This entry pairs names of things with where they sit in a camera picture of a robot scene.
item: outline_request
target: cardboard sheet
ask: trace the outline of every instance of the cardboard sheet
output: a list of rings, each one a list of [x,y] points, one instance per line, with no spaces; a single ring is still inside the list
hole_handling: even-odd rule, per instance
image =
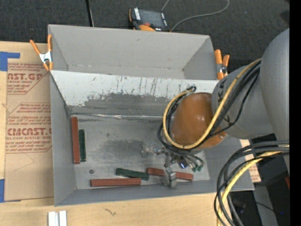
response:
[[[42,53],[46,44],[37,44]],[[8,59],[5,137],[6,201],[53,196],[49,73],[30,43],[0,42]]]

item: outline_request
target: yellow cable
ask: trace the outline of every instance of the yellow cable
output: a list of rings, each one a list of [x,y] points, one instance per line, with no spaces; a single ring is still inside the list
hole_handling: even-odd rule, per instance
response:
[[[271,155],[275,155],[277,153],[281,153],[281,151],[276,151],[276,152],[265,152],[265,153],[262,153],[261,155],[259,155],[259,157],[268,157],[268,156],[271,156]],[[245,166],[243,166],[239,171],[236,172],[236,174],[233,176],[232,180],[229,182],[228,186],[226,187],[224,193],[222,194],[222,202],[225,203],[226,202],[226,199],[227,199],[227,196],[231,190],[231,188],[234,186],[234,184],[237,182],[237,180],[241,177],[241,175],[246,171],[248,170],[252,165],[254,165],[255,163],[261,161],[263,158],[259,158],[259,159],[256,159],[254,161],[250,161],[248,162]],[[222,215],[222,210],[221,210],[221,207],[219,206],[218,208],[218,215],[221,216]],[[220,226],[221,223],[219,221],[219,219],[217,218],[217,223],[216,223],[217,226]]]
[[[193,144],[190,144],[190,145],[181,145],[181,144],[178,144],[176,143],[174,140],[171,139],[171,137],[169,136],[168,134],[168,131],[167,131],[167,128],[166,128],[166,117],[167,117],[167,113],[169,111],[169,108],[170,106],[172,105],[172,103],[180,96],[182,95],[185,95],[187,93],[189,93],[190,91],[184,91],[182,92],[181,94],[177,95],[175,98],[173,98],[167,105],[165,111],[164,111],[164,114],[163,114],[163,132],[164,132],[164,135],[166,136],[167,140],[169,141],[170,144],[172,144],[173,146],[175,147],[178,147],[180,149],[185,149],[185,150],[190,150],[194,147],[196,147],[198,144],[200,144],[204,139],[205,137],[209,134],[211,128],[213,127],[215,121],[217,120],[217,117],[218,115],[220,114],[231,90],[233,89],[234,85],[237,83],[237,81],[239,80],[239,78],[249,69],[251,69],[253,66],[255,66],[261,59],[257,59],[255,60],[254,62],[250,63],[247,67],[245,67],[237,76],[236,78],[233,80],[233,82],[230,84],[229,88],[227,89],[226,91],[226,94],[225,96],[223,97],[219,107],[217,108],[215,114],[214,114],[214,117],[212,118],[207,130],[205,131],[205,133],[200,137],[199,140],[197,140],[195,143]]]

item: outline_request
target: wooden stick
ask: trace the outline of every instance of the wooden stick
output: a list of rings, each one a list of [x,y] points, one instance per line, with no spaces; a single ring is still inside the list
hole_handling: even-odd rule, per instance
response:
[[[140,185],[141,178],[112,178],[112,179],[92,179],[91,186],[132,186]]]

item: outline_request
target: black wire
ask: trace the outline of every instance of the black wire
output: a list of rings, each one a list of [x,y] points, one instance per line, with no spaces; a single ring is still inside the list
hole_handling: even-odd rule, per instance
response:
[[[275,151],[281,151],[281,150],[284,149],[284,148],[276,148],[276,147],[275,147],[275,148],[273,148],[273,149],[275,149]],[[247,160],[247,161],[243,162],[242,164],[238,165],[238,166],[232,171],[232,173],[227,177],[227,179],[225,180],[225,182],[218,188],[217,194],[216,194],[215,199],[214,199],[214,211],[215,211],[215,213],[216,213],[218,219],[220,220],[220,222],[221,222],[223,225],[226,225],[226,224],[225,224],[224,221],[221,219],[221,217],[218,215],[218,212],[217,212],[217,209],[216,209],[216,199],[219,200],[219,204],[220,204],[221,210],[222,210],[223,214],[225,215],[226,219],[229,221],[229,223],[230,223],[232,226],[235,226],[235,224],[233,223],[232,219],[230,219],[230,217],[228,216],[228,213],[227,213],[227,211],[226,211],[226,209],[225,209],[225,207],[224,207],[224,205],[223,205],[223,203],[222,203],[222,196],[221,196],[221,190],[222,190],[222,188],[225,187],[225,186],[228,184],[228,182],[232,179],[232,177],[235,175],[235,173],[236,173],[239,169],[241,169],[241,167],[243,167],[245,164],[247,164],[247,163],[250,162],[250,161],[254,161],[254,160],[257,160],[257,159],[260,159],[260,158],[262,158],[262,159],[264,159],[264,158],[274,158],[274,157],[278,157],[278,156],[284,156],[284,155],[287,155],[287,154],[289,154],[289,152],[286,152],[286,153],[279,153],[279,154],[275,154],[275,155],[271,155],[271,156],[265,156],[265,157],[256,157],[256,158],[253,158],[253,159],[250,159],[250,160]]]
[[[250,70],[248,70],[243,78],[240,80],[238,86],[235,88],[232,96],[228,99],[227,104],[225,105],[222,113],[219,115],[219,117],[217,118],[214,126],[212,127],[212,132],[215,131],[215,129],[220,125],[220,123],[222,122],[222,120],[224,119],[224,117],[226,116],[227,112],[229,111],[229,109],[231,108],[231,106],[233,105],[235,99],[237,98],[237,96],[239,95],[239,93],[241,92],[241,90],[247,85],[247,83],[249,83],[249,81],[256,75],[259,74],[260,72],[260,68],[258,67],[260,64],[260,62],[258,62],[254,67],[252,67]]]
[[[279,151],[279,150],[288,150],[289,151],[289,148],[286,148],[286,147],[281,147],[281,148],[278,148],[278,147],[273,147],[271,148],[270,146],[273,146],[273,145],[281,145],[281,144],[289,144],[289,141],[268,141],[268,142],[260,142],[260,143],[256,143],[256,144],[251,144],[249,146],[246,146],[246,147],[243,147],[239,150],[237,150],[229,159],[228,161],[225,163],[225,165],[223,166],[223,168],[221,169],[220,171],[220,174],[218,176],[218,179],[217,179],[217,188],[219,188],[220,184],[221,184],[221,180],[222,180],[222,174],[224,172],[224,178],[227,178],[227,173],[228,173],[228,169],[229,169],[229,166],[230,164],[237,160],[238,158],[242,157],[242,156],[245,156],[247,154],[253,154],[254,150],[258,151],[258,150],[268,150],[270,149],[271,151]]]
[[[256,70],[255,73],[250,77],[250,79],[253,78],[253,76],[256,76],[256,77],[255,77],[255,79],[252,81],[252,83],[251,83],[251,85],[250,85],[248,91],[246,92],[245,97],[243,98],[242,103],[241,103],[241,105],[240,105],[240,108],[239,108],[238,114],[237,114],[237,116],[236,116],[236,119],[233,121],[233,123],[232,123],[231,125],[229,125],[229,126],[223,128],[223,129],[221,129],[221,130],[219,130],[219,131],[217,131],[217,132],[211,134],[211,135],[208,135],[207,137],[204,138],[204,140],[203,140],[201,143],[199,143],[197,146],[195,146],[195,147],[193,147],[193,148],[196,148],[196,147],[202,145],[202,144],[203,144],[204,142],[206,142],[208,139],[210,139],[210,138],[212,138],[212,137],[218,135],[219,133],[221,133],[221,132],[223,132],[223,131],[229,129],[230,127],[232,127],[232,126],[239,120],[239,117],[240,117],[241,112],[242,112],[242,110],[243,110],[243,107],[244,107],[244,104],[245,104],[245,102],[246,102],[246,99],[247,99],[247,97],[249,96],[249,94],[250,94],[250,92],[251,92],[251,90],[252,90],[252,88],[253,88],[254,84],[256,83],[257,78],[258,78],[258,76],[259,76],[259,70]],[[233,102],[230,102],[229,107],[223,110],[221,116],[223,116],[223,117],[225,116],[225,114],[229,111],[229,108],[230,108],[230,106],[231,106],[232,104],[233,104]]]
[[[242,100],[242,102],[241,102],[241,105],[240,105],[238,114],[237,114],[237,116],[236,116],[236,119],[233,121],[233,123],[230,124],[229,126],[223,128],[223,129],[221,129],[221,130],[219,130],[219,131],[217,131],[217,132],[215,132],[215,133],[213,133],[213,134],[207,136],[207,137],[205,138],[205,140],[203,140],[202,143],[204,143],[206,140],[208,140],[208,139],[210,139],[210,138],[212,138],[212,137],[214,137],[214,136],[220,134],[221,132],[223,132],[223,131],[229,129],[230,127],[232,127],[232,126],[239,120],[240,115],[241,115],[242,110],[243,110],[243,107],[244,107],[244,104],[245,104],[245,102],[246,102],[246,99],[247,99],[247,97],[249,96],[249,94],[250,94],[250,92],[251,92],[251,90],[252,90],[254,84],[256,83],[258,76],[259,76],[259,73],[257,73],[255,79],[253,80],[253,82],[252,82],[252,84],[250,85],[250,87],[249,87],[247,93],[245,94],[245,97],[243,98],[243,100]]]
[[[85,1],[86,1],[86,7],[87,7],[87,12],[88,12],[88,18],[89,18],[90,27],[94,27],[94,23],[93,23],[93,19],[92,19],[92,12],[91,12],[91,9],[90,9],[89,0],[85,0]]]
[[[282,216],[282,217],[288,217],[287,215],[284,215],[284,214],[282,214],[281,212],[276,211],[276,210],[270,208],[269,206],[267,206],[267,205],[265,205],[265,204],[263,204],[263,203],[261,203],[261,202],[256,202],[256,201],[254,201],[254,200],[242,200],[242,201],[243,201],[243,202],[252,202],[252,203],[259,204],[259,205],[261,205],[261,206],[263,206],[263,207],[269,209],[270,211],[272,211],[272,212],[278,214],[279,216]]]

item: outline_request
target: paper label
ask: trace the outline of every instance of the paper label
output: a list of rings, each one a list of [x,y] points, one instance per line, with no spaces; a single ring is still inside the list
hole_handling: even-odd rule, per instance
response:
[[[8,117],[6,153],[41,153],[51,145],[50,103],[21,103]]]
[[[7,93],[27,94],[46,73],[41,64],[9,63]]]

